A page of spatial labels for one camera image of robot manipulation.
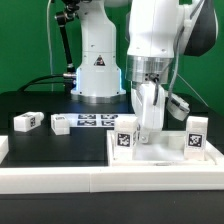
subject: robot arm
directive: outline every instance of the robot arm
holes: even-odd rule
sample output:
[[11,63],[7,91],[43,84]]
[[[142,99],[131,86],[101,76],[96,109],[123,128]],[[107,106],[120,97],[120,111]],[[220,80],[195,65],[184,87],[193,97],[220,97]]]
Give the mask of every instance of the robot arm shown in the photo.
[[[206,18],[212,21],[208,27]],[[217,21],[212,0],[133,0],[126,79],[132,82],[132,105],[140,124],[140,139],[163,126],[169,67],[179,53],[200,56],[215,44]],[[169,111],[183,120],[188,104],[169,91]]]

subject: green wall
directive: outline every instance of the green wall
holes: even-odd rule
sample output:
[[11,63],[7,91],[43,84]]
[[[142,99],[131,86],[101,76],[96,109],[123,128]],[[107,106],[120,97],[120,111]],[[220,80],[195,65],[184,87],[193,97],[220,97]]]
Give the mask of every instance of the green wall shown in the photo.
[[[15,91],[26,82],[50,74],[46,32],[48,0],[0,1],[0,93]],[[214,0],[219,21],[219,36],[215,47],[200,58],[181,56],[179,73],[205,99],[208,105],[224,115],[224,1]],[[56,12],[63,9],[60,0],[51,6],[51,35],[54,73],[66,69],[61,37],[54,20]],[[128,43],[124,38],[125,15],[130,6],[107,9],[108,17],[115,23],[117,36],[117,63],[125,73]],[[72,56],[77,67],[81,62],[80,23],[67,25]],[[130,84],[124,81],[124,87]],[[32,87],[32,90],[51,90],[51,86]],[[195,94],[178,80],[176,93]]]

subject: white platform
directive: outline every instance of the white platform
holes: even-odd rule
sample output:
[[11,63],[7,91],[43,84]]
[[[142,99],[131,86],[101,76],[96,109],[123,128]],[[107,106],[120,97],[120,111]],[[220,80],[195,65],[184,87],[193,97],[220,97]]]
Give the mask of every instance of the white platform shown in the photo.
[[186,160],[184,158],[184,131],[163,131],[152,134],[148,144],[137,144],[134,158],[129,161],[114,159],[113,142],[114,131],[108,131],[107,153],[109,166],[224,166],[224,155],[208,141],[206,141],[205,161]]
[[[8,150],[7,137],[0,145],[0,151],[4,150]],[[208,159],[200,164],[179,160],[179,155],[175,161],[170,157],[158,162],[156,157],[138,161],[140,165],[115,162],[110,167],[1,168],[0,194],[224,190],[223,155],[209,143],[206,153]]]

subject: black table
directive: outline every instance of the black table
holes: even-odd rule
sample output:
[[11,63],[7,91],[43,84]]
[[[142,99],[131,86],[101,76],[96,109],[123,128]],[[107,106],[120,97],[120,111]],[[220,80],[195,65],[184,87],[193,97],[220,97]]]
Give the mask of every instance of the black table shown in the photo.
[[[224,151],[224,118],[203,106],[190,96],[182,97],[191,105],[191,115],[209,117],[208,140],[220,151]],[[49,136],[52,141],[43,145],[55,144],[56,138],[50,130],[49,118],[55,113],[132,113],[130,97],[123,103],[109,105],[88,105],[70,100],[60,92],[7,92],[0,95],[0,134],[10,138],[10,152],[1,167],[42,167],[42,166],[107,166],[105,150],[105,129],[72,129],[70,136],[101,136],[101,141],[92,140],[92,148],[85,153],[66,154],[61,161],[47,153],[24,154],[17,148],[21,135],[12,131],[12,118],[28,111],[42,111],[45,121],[40,129],[21,134],[27,139]],[[174,120],[165,113],[164,130],[184,130],[185,122]],[[95,157],[85,158],[98,144]],[[164,192],[111,192],[111,193],[72,193],[72,194],[32,194],[0,195],[0,223],[223,223],[224,191],[164,191]]]

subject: white block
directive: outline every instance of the white block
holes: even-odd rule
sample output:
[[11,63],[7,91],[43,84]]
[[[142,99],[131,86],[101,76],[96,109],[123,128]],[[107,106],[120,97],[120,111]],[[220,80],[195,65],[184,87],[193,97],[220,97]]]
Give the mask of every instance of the white block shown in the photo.
[[133,159],[137,143],[137,127],[137,117],[121,116],[115,119],[115,159]]
[[27,112],[14,117],[14,130],[27,132],[41,125],[44,114],[41,112]]
[[3,161],[9,151],[8,137],[0,136],[0,163]]
[[63,115],[51,115],[51,128],[56,135],[70,134],[69,121]]
[[208,118],[193,117],[187,119],[184,156],[186,159],[204,160],[207,138]]
[[116,132],[135,132],[138,127],[136,116],[119,116],[115,119],[114,130]]

